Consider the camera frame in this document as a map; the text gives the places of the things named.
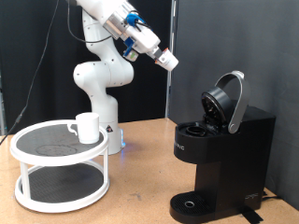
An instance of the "silver pole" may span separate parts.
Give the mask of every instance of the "silver pole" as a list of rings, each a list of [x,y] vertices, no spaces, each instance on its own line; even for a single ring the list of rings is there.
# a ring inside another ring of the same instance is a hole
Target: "silver pole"
[[[1,126],[1,135],[6,134],[6,128],[3,117],[3,107],[2,107],[2,92],[0,92],[0,126]]]
[[[171,23],[170,23],[170,47],[169,50],[173,53],[174,51],[174,19],[175,19],[175,10],[176,10],[176,0],[172,0],[172,6],[171,6]],[[169,92],[171,87],[171,72],[168,72],[167,75],[167,93],[166,93],[166,107],[165,107],[165,117],[168,118],[169,114]]]

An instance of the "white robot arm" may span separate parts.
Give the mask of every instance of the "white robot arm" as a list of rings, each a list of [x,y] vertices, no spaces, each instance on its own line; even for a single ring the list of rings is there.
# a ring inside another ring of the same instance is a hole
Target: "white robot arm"
[[[161,51],[161,40],[153,33],[136,9],[125,0],[76,0],[78,6],[94,17],[115,39],[121,38],[128,49],[124,57],[135,61],[138,53],[148,54],[157,64],[172,71],[178,64],[168,50]]]
[[[82,6],[82,21],[86,47],[96,54],[100,62],[79,64],[74,80],[88,95],[92,111],[99,114],[100,125],[109,136],[108,154],[118,153],[123,147],[122,129],[118,126],[118,102],[107,95],[106,88],[119,87],[132,82],[134,70],[129,61],[135,61],[138,53],[147,53],[161,67],[173,70],[178,60],[167,49],[161,52],[160,39],[124,0],[66,0]],[[112,38],[119,37],[128,49],[123,57],[117,52]]]

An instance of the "coffee maker handle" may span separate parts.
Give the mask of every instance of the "coffee maker handle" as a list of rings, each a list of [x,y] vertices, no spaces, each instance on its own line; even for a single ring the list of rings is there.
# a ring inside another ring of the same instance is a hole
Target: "coffee maker handle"
[[[243,73],[239,71],[233,71],[232,73],[225,74],[222,76],[216,83],[216,87],[223,88],[229,83],[232,79],[237,78],[240,83],[240,96],[237,101],[234,114],[228,126],[229,133],[236,133],[240,127],[241,121],[245,114],[246,108],[249,104],[250,99],[250,85],[245,80]]]

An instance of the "drip tray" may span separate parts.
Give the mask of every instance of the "drip tray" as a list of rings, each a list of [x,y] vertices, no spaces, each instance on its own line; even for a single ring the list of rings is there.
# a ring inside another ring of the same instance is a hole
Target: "drip tray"
[[[178,194],[170,201],[170,215],[182,223],[203,223],[211,220],[215,211],[195,191]]]
[[[104,177],[95,167],[79,163],[40,168],[29,174],[29,182],[33,201],[68,203],[95,193],[103,186]]]

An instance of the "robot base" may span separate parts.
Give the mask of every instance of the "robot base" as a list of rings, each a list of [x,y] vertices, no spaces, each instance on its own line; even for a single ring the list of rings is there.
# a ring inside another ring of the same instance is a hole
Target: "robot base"
[[[108,155],[120,152],[125,147],[125,143],[123,142],[123,130],[120,129],[118,122],[100,122],[100,126],[108,132]]]

